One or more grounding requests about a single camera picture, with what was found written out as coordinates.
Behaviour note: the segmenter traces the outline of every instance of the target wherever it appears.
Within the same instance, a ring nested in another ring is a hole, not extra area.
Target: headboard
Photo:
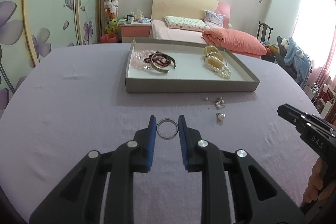
[[[152,20],[164,21],[165,16],[188,17],[204,20],[204,10],[225,15],[223,28],[230,21],[231,7],[218,0],[153,0]]]

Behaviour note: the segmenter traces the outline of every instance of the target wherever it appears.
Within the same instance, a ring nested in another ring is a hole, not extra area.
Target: table
[[[129,49],[128,43],[55,49],[11,99],[0,120],[0,185],[25,220],[86,153],[116,149],[153,114],[158,121],[183,114],[220,149],[245,149],[297,204],[302,201],[317,155],[276,111],[290,103],[318,113],[298,85],[288,86],[280,66],[238,55],[261,80],[251,93],[128,94]],[[226,102],[223,125],[204,100],[219,96]],[[200,215],[201,174],[185,171],[178,137],[156,138],[151,172],[134,176],[135,223],[198,224]]]

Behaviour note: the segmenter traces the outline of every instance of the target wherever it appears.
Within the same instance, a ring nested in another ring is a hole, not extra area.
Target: pearl earring
[[[225,107],[223,97],[219,97],[217,98],[217,100],[210,101],[210,102],[213,102],[218,110],[221,110],[222,108]]]
[[[224,113],[217,113],[216,117],[221,122],[223,122],[225,120],[225,114]]]

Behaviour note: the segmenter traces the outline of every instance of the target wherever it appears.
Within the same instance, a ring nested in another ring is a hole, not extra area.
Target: pillow
[[[215,28],[215,29],[221,29],[221,28],[223,28],[223,25],[219,26],[216,23],[213,23],[213,22],[210,22],[210,21],[205,21],[204,23],[206,25],[208,25],[210,28]]]
[[[205,10],[204,22],[211,28],[223,28],[225,15],[216,14],[212,11]]]
[[[165,16],[165,20],[168,28],[171,29],[182,29],[197,32],[210,29],[210,27],[200,19]]]
[[[232,29],[210,29],[205,30],[202,35],[208,44],[221,46],[230,51],[260,56],[267,54],[267,50],[260,41],[246,32]]]

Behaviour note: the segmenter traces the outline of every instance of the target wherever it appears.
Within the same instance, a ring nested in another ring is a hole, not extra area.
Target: mug
[[[128,23],[133,24],[134,16],[128,16]]]

